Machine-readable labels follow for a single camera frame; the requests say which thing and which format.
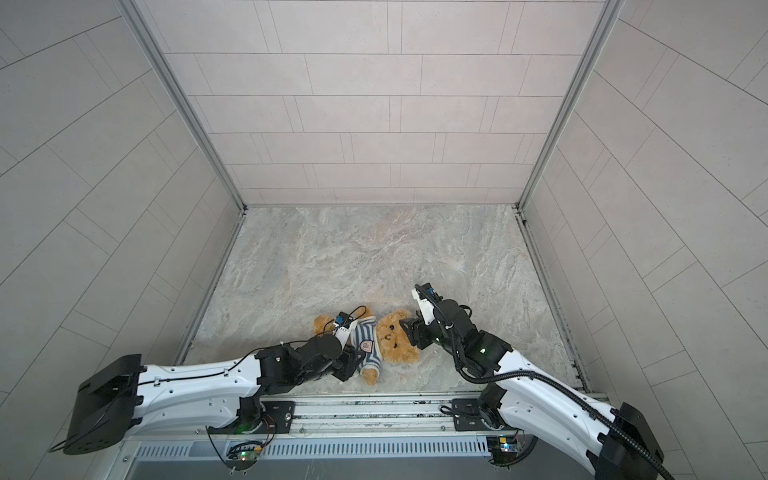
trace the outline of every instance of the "enclosure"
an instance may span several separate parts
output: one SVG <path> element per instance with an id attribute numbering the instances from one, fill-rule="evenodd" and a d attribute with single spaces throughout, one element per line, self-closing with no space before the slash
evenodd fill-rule
<path id="1" fill-rule="evenodd" d="M 766 64 L 760 0 L 1 3 L 0 472 L 93 478 L 46 452 L 120 356 L 431 282 L 676 478 L 768 478 Z M 470 389 L 433 346 L 295 393 Z"/>

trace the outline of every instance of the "metal frame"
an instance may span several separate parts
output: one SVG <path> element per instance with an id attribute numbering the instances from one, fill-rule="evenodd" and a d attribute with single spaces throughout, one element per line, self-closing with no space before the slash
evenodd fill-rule
<path id="1" fill-rule="evenodd" d="M 190 133 L 192 133 L 192 137 L 197 142 L 197 145 L 200 146 L 203 155 L 208 159 L 211 166 L 214 168 L 216 175 L 221 179 L 224 186 L 230 192 L 230 196 L 237 205 L 237 208 L 243 213 L 245 211 L 245 203 L 240 196 L 240 192 L 237 191 L 227 170 L 224 168 L 223 162 L 219 158 L 219 154 L 210 142 L 200 119 L 197 118 L 192 105 L 187 100 L 187 96 L 181 90 L 179 81 L 176 79 L 176 76 L 166 62 L 162 51 L 157 46 L 157 42 L 154 40 L 147 27 L 147 22 L 144 20 L 144 17 L 139 12 L 138 8 L 136 8 L 134 0 L 114 0 L 114 3 L 118 7 L 118 10 L 120 10 L 126 23 L 128 23 L 129 29 L 136 38 L 141 50 L 147 56 L 150 65 L 152 65 L 154 72 L 160 79 L 160 83 L 165 87 L 165 90 L 170 95 L 170 99 L 173 101 L 174 105 L 176 105 L 176 109 L 184 120 L 184 123 L 187 124 L 187 127 L 190 129 Z"/>
<path id="2" fill-rule="evenodd" d="M 568 91 L 563 97 L 563 103 L 560 105 L 554 123 L 549 129 L 549 133 L 547 133 L 547 138 L 545 139 L 544 146 L 541 148 L 538 159 L 533 166 L 531 176 L 525 184 L 522 197 L 518 202 L 518 209 L 520 211 L 523 211 L 528 206 L 528 202 L 531 201 L 531 195 L 536 187 L 536 183 L 538 182 L 538 179 L 541 178 L 544 166 L 552 155 L 554 146 L 557 144 L 558 139 L 563 132 L 568 117 L 574 110 L 576 100 L 578 100 L 579 95 L 581 95 L 581 91 L 584 90 L 589 74 L 592 72 L 592 68 L 598 60 L 600 50 L 603 48 L 608 35 L 611 33 L 611 29 L 616 23 L 616 18 L 618 17 L 623 2 L 624 0 L 607 0 L 603 6 L 598 22 L 592 31 L 589 43 L 587 43 L 587 48 L 581 56 L 581 60 L 576 68 L 576 73 L 574 73 L 574 77 L 571 79 L 571 84 L 568 86 Z"/>

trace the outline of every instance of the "metal vent grille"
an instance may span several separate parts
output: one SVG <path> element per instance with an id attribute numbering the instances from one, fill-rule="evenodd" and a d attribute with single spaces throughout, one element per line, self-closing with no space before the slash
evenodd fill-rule
<path id="1" fill-rule="evenodd" d="M 290 439 L 275 441 L 261 458 L 379 458 L 490 456 L 484 437 Z"/>

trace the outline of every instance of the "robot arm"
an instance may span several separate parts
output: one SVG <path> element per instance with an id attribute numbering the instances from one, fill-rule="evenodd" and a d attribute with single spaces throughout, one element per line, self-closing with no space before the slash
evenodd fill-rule
<path id="1" fill-rule="evenodd" d="M 472 309 L 444 300 L 432 286 L 412 291 L 420 312 L 400 324 L 413 346 L 432 343 L 451 354 L 468 382 L 488 384 L 480 414 L 491 429 L 505 425 L 541 438 L 581 463 L 595 478 L 672 479 L 643 415 L 614 409 L 548 375 L 508 343 L 471 321 Z"/>

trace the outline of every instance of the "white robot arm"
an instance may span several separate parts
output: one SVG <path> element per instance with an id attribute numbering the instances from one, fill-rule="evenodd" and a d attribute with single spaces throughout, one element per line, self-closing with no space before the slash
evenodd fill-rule
<path id="1" fill-rule="evenodd" d="M 595 478 L 673 479 L 636 409 L 626 403 L 615 409 L 560 383 L 497 336 L 478 331 L 469 307 L 444 300 L 429 283 L 416 285 L 412 295 L 420 311 L 401 320 L 401 327 L 413 346 L 442 346 L 462 378 L 487 385 L 478 398 L 486 427 L 524 430 Z M 142 366 L 141 356 L 124 356 L 80 385 L 67 439 L 51 450 L 78 455 L 130 435 L 184 426 L 252 432 L 266 421 L 263 396 L 287 393 L 328 373 L 341 381 L 354 374 L 365 355 L 347 345 L 356 324 L 356 318 L 340 313 L 332 331 L 297 349 L 284 343 L 206 365 Z M 518 452 L 520 459 L 525 455 Z M 255 461 L 254 456 L 246 468 Z"/>

